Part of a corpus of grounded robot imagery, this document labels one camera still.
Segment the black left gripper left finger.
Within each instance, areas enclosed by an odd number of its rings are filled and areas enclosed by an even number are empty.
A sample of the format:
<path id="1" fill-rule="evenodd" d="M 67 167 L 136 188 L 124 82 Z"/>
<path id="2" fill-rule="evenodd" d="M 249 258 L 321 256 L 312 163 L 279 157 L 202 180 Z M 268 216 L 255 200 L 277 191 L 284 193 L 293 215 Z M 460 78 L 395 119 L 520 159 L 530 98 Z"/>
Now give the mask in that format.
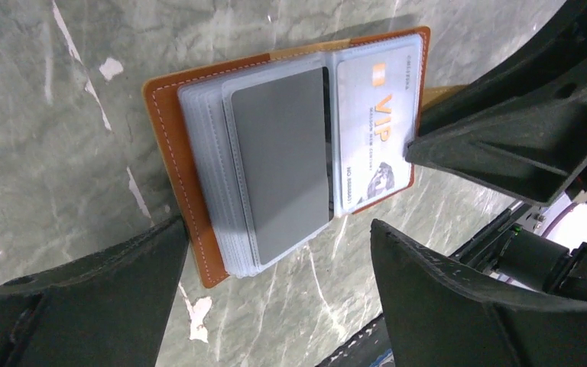
<path id="1" fill-rule="evenodd" d="M 174 217 L 0 285 L 0 366 L 153 366 L 188 244 Z"/>

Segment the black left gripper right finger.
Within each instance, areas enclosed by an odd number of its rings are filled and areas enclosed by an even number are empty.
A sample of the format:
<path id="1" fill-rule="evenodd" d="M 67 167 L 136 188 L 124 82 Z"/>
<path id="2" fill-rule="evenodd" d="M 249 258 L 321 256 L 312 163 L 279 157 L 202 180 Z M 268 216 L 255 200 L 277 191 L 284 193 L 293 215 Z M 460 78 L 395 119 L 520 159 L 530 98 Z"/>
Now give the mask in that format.
<path id="1" fill-rule="evenodd" d="M 384 221 L 371 260 L 399 366 L 587 366 L 587 301 L 483 275 Z"/>

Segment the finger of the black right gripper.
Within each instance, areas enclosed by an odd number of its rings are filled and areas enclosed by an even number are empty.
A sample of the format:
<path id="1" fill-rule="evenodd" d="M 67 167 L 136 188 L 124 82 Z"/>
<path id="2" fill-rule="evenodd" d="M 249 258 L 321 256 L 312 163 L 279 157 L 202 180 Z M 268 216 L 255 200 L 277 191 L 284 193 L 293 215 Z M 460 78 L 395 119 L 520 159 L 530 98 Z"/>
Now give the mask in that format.
<path id="1" fill-rule="evenodd" d="M 554 81 L 587 58 L 587 1 L 566 1 L 523 47 L 421 113 L 419 137 Z"/>
<path id="2" fill-rule="evenodd" d="M 417 138 L 407 159 L 552 203 L 587 167 L 587 57 L 532 92 Z"/>

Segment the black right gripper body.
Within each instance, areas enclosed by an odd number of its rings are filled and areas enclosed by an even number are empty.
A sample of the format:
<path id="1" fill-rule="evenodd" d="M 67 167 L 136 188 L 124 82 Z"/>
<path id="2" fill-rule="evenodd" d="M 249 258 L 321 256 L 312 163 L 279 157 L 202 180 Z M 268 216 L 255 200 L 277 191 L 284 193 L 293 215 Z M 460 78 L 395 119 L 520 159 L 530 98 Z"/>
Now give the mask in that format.
<path id="1" fill-rule="evenodd" d="M 547 238 L 563 215 L 582 202 L 576 197 L 562 213 L 548 219 L 545 208 L 517 200 L 450 257 L 535 291 L 587 301 L 587 242 L 567 249 Z"/>

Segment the white VIP credit card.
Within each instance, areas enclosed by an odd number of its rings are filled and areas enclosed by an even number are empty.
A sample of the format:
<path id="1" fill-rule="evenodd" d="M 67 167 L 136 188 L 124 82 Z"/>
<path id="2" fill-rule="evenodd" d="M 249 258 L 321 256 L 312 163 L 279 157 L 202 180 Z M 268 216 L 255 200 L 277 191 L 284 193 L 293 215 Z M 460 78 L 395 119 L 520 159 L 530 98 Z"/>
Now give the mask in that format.
<path id="1" fill-rule="evenodd" d="M 419 105 L 418 37 L 356 47 L 336 65 L 341 208 L 353 213 L 409 186 Z"/>

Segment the brown leather card holder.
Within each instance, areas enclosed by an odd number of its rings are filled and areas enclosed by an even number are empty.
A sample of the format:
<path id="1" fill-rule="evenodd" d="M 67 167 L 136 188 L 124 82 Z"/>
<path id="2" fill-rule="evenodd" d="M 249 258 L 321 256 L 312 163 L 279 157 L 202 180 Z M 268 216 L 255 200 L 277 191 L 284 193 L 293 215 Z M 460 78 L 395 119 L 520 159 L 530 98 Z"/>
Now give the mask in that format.
<path id="1" fill-rule="evenodd" d="M 242 179 L 238 177 L 242 168 L 235 134 L 229 131 L 230 113 L 225 104 L 223 84 L 263 70 L 279 69 L 283 65 L 323 67 L 332 220 L 337 216 L 361 212 L 413 185 L 414 167 L 410 164 L 411 181 L 408 187 L 353 213 L 342 210 L 336 99 L 336 65 L 342 53 L 356 47 L 411 37 L 421 39 L 423 50 L 417 119 L 408 147 L 416 137 L 422 110 L 431 102 L 456 91 L 454 86 L 429 89 L 424 86 L 431 37 L 427 26 L 271 50 L 157 76 L 145 83 L 143 96 L 148 115 L 193 242 L 195 263 L 204 287 L 215 287 L 230 277 L 253 277 L 277 263 L 266 268 L 259 267 L 257 263 L 257 248 L 250 233 L 252 224 L 248 195 Z"/>

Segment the dark grey credit card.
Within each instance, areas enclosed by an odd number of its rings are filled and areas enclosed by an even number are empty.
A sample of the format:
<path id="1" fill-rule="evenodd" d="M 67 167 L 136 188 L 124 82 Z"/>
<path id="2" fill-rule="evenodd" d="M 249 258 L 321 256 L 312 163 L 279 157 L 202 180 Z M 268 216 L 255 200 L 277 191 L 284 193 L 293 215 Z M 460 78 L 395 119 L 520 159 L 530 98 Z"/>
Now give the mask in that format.
<path id="1" fill-rule="evenodd" d="M 324 79 L 321 66 L 283 65 L 222 86 L 261 268 L 332 218 Z"/>

